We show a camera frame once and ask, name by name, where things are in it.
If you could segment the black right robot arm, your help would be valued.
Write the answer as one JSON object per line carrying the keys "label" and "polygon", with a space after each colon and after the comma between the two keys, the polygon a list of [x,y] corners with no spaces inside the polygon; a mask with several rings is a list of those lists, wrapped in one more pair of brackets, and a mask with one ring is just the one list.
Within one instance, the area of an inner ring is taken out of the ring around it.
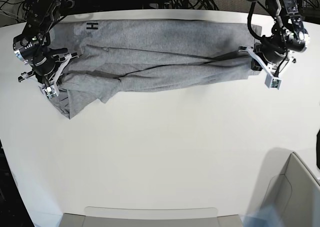
{"label": "black right robot arm", "polygon": [[33,0],[22,33],[13,38],[13,52],[31,72],[18,78],[21,82],[35,75],[41,84],[50,85],[49,77],[57,71],[58,55],[66,54],[67,48],[52,49],[50,30],[59,23],[60,8],[74,6],[73,0]]}

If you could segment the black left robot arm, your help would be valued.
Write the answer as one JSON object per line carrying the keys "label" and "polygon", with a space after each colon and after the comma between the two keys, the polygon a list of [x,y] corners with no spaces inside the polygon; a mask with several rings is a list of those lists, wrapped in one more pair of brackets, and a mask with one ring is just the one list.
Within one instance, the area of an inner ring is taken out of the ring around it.
{"label": "black left robot arm", "polygon": [[307,50],[310,36],[303,24],[296,0],[265,0],[264,9],[273,18],[271,36],[258,35],[252,28],[252,17],[256,4],[260,0],[250,0],[251,6],[247,17],[250,34],[260,42],[255,52],[263,62],[274,66],[278,77],[284,62],[289,60],[290,52],[303,53]]}

